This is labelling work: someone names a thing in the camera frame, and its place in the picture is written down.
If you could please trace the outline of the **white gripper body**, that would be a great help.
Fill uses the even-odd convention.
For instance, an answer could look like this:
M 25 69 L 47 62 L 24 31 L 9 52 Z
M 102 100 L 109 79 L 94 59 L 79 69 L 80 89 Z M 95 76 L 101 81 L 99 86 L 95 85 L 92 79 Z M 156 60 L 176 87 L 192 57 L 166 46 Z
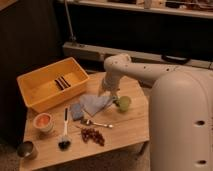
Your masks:
M 102 96 L 105 94 L 108 94 L 111 98 L 118 98 L 117 92 L 116 91 L 109 91 L 106 88 L 104 88 L 102 85 L 99 86 L 98 89 L 98 96 Z

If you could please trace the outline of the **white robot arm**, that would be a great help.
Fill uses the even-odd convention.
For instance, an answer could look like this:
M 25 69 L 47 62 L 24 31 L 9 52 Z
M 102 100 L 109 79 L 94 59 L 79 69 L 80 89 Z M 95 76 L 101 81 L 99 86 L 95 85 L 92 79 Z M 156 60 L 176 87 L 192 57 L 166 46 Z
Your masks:
M 152 87 L 149 97 L 151 171 L 213 171 L 213 71 L 169 64 L 134 63 L 110 56 L 101 90 L 115 95 L 120 79 Z

